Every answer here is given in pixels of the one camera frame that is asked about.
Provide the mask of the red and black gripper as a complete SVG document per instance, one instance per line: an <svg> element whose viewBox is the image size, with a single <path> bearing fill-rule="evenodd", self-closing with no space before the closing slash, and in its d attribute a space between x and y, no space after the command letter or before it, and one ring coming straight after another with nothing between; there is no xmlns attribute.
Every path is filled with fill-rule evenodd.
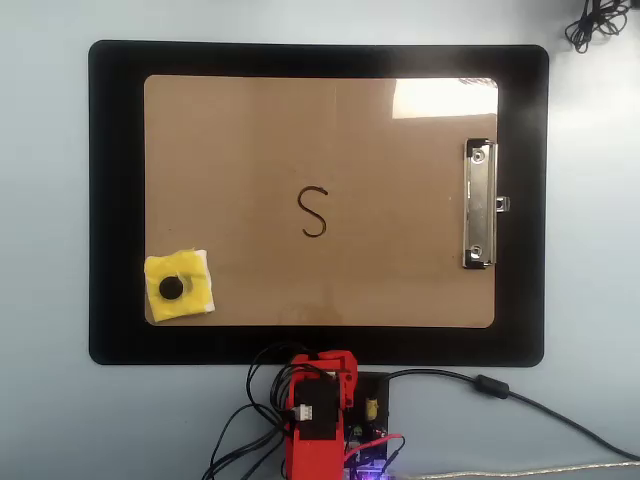
<svg viewBox="0 0 640 480"><path fill-rule="evenodd" d="M321 398L327 399L337 409L349 409L353 406L358 363L351 352L330 350L301 353L293 358L291 365L294 366L291 407L303 403L301 389L305 382L318 383L328 390L328 394L322 394Z"/></svg>

